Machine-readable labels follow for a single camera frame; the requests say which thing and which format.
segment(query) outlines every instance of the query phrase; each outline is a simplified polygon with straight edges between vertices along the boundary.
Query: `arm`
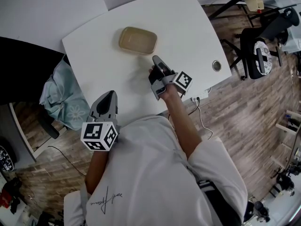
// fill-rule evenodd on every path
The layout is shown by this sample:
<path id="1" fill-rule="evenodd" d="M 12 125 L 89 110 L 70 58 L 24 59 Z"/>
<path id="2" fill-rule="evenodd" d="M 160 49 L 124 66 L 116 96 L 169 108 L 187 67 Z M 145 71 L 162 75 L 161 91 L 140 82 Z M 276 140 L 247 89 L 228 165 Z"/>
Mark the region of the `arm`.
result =
<path id="1" fill-rule="evenodd" d="M 85 183 L 87 192 L 92 195 L 97 185 L 102 179 L 105 166 L 108 161 L 108 152 L 94 152 L 88 172 L 86 174 Z"/>
<path id="2" fill-rule="evenodd" d="M 174 129 L 180 146 L 188 159 L 202 140 L 186 112 L 175 85 L 167 85 L 166 91 L 162 94 L 161 98 L 166 103 L 169 114 L 174 122 Z"/>

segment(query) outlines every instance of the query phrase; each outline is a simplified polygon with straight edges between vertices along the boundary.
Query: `person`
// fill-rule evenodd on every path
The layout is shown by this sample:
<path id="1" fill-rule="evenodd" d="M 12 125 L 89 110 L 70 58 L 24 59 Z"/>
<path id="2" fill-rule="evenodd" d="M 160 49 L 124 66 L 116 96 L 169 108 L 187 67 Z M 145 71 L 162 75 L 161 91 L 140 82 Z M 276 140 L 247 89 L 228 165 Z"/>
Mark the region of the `person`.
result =
<path id="1" fill-rule="evenodd" d="M 196 177 L 215 184 L 241 225 L 247 190 L 224 145 L 201 140 L 175 85 L 160 98 L 174 128 L 163 116 L 149 116 L 121 128 L 109 153 L 94 152 L 83 187 L 87 202 L 83 190 L 64 198 L 66 226 L 217 225 Z"/>

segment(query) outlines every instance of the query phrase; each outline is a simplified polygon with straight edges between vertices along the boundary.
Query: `hand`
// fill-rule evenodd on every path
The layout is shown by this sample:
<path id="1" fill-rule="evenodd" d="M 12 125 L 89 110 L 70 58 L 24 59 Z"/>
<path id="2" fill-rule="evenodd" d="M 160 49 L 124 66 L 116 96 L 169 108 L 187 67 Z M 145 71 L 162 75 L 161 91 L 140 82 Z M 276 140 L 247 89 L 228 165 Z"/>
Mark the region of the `hand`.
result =
<path id="1" fill-rule="evenodd" d="M 168 84 L 166 85 L 166 90 L 162 94 L 159 95 L 161 99 L 163 99 L 165 102 L 175 96 L 179 96 L 177 88 L 174 84 Z"/>

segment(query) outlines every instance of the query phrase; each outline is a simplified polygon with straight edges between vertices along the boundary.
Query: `wooden floor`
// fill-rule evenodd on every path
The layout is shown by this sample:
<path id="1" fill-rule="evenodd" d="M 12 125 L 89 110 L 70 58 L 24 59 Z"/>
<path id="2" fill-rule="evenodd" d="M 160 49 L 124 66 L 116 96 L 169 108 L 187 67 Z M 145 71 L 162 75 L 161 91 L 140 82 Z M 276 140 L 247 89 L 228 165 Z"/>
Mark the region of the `wooden floor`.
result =
<path id="1" fill-rule="evenodd" d="M 204 7 L 204 10 L 211 14 L 217 8 Z M 233 14 L 244 13 L 234 6 L 223 15 Z M 214 20 L 212 24 L 220 39 L 228 39 L 238 47 L 239 39 L 235 39 L 234 34 L 250 27 L 245 16 Z M 277 45 L 268 41 L 267 44 L 270 50 L 275 50 Z M 234 53 L 226 45 L 223 48 L 231 64 L 235 59 Z M 214 137 L 219 137 L 224 142 L 249 194 L 258 200 L 275 183 L 275 179 L 270 179 L 270 176 L 278 166 L 269 159 L 270 156 L 273 155 L 285 164 L 290 153 L 280 143 L 283 140 L 291 144 L 292 137 L 283 135 L 274 125 L 277 121 L 283 121 L 286 109 L 298 110 L 297 60 L 294 55 L 284 53 L 282 60 L 282 67 L 279 67 L 276 59 L 273 60 L 273 69 L 268 76 L 246 81 L 240 80 L 243 67 L 239 63 L 237 68 L 232 69 L 232 76 L 212 87 L 209 98 L 201 101 L 203 123 L 214 131 Z M 188 111 L 193 109 L 194 104 L 187 105 Z M 195 111 L 191 118 L 202 138 L 208 138 L 210 133 L 202 128 L 199 112 Z M 86 173 L 91 153 L 81 144 L 76 132 L 67 131 L 53 146 L 59 148 L 81 172 Z M 32 167 L 6 175 L 21 178 L 21 193 L 34 215 L 38 216 L 45 210 L 58 218 L 58 213 L 63 209 L 63 197 L 78 190 L 84 182 L 84 177 L 54 148 L 43 152 Z"/>

